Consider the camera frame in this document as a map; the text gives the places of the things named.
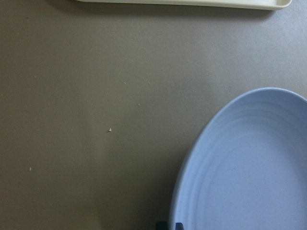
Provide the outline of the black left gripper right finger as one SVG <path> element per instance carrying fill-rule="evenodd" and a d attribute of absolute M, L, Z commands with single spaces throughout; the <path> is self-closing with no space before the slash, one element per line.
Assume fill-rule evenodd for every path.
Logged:
<path fill-rule="evenodd" d="M 177 223 L 175 224 L 175 230 L 184 230 L 183 223 L 177 222 Z"/>

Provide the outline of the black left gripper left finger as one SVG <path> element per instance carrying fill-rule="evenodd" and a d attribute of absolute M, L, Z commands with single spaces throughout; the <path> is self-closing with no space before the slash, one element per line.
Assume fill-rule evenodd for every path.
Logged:
<path fill-rule="evenodd" d="M 156 222 L 156 230 L 167 230 L 167 222 L 166 221 Z"/>

